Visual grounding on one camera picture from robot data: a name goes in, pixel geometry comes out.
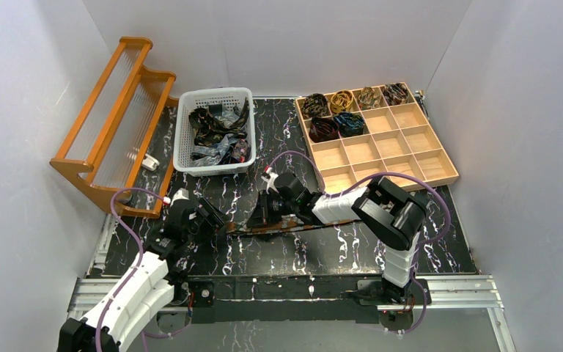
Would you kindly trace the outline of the wooden compartment tray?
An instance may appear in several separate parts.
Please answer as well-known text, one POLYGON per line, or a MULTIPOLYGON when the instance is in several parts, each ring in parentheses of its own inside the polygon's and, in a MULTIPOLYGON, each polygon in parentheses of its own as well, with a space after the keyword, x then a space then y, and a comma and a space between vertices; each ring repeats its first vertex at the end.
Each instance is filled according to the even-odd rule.
MULTIPOLYGON (((357 97, 363 89, 347 89, 353 93, 350 112, 360 114, 365 121, 360 136, 341 137, 314 143, 308 135, 311 120, 303 118, 301 108, 307 97, 295 100, 309 154, 317 166, 317 181, 329 193, 344 191, 355 182, 378 172, 396 172, 423 180, 431 186, 450 185, 460 174, 430 125, 422 105, 423 93, 412 92, 408 85, 408 102, 390 106, 382 89, 372 87, 380 96, 376 109, 361 110, 357 97)), ((328 100, 335 92, 324 94, 328 100)))

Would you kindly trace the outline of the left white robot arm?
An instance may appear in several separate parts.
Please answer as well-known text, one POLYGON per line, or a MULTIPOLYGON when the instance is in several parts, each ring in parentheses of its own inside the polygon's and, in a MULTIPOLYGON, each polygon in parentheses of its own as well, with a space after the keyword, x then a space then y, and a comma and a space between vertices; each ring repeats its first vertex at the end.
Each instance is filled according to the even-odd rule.
POLYGON ((223 234, 228 219, 184 188, 162 202, 169 212, 160 229, 137 242, 133 263, 90 311, 64 322, 58 351, 126 351, 165 306, 185 306, 191 317, 212 304, 212 284, 188 281, 186 251, 223 234))

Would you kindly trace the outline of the orange grey patterned tie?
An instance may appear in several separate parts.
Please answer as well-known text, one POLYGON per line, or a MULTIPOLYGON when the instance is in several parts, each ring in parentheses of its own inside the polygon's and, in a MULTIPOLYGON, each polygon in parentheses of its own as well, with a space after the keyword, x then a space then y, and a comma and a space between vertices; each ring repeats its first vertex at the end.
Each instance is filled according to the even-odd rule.
POLYGON ((270 235, 275 233, 302 232, 307 230, 319 230, 329 227, 344 226, 360 223, 360 220, 343 220, 321 225, 309 225, 301 223, 297 218, 283 217, 278 224, 266 225, 264 227, 247 227, 246 223, 230 222, 227 225, 226 234, 232 236, 246 235, 270 235))

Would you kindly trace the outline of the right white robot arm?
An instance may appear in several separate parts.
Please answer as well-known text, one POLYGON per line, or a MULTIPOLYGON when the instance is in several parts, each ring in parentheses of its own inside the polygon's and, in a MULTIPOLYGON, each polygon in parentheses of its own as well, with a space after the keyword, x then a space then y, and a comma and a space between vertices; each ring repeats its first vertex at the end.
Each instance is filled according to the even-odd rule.
POLYGON ((386 247, 382 279, 352 293, 357 299, 405 303, 411 297, 413 257, 418 231, 427 215, 427 201, 385 176, 338 195, 310 191, 293 173, 262 173, 266 183, 246 222, 250 230, 280 228, 283 218, 294 216, 308 226, 360 221, 386 247))

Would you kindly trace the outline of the white plastic basket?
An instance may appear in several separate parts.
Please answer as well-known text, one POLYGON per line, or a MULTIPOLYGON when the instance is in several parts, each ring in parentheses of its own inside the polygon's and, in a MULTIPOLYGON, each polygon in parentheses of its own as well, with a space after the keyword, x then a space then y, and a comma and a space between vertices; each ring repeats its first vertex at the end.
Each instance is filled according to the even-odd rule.
POLYGON ((244 87, 182 94, 177 108, 173 167, 194 177, 240 174, 255 162, 254 101, 244 87))

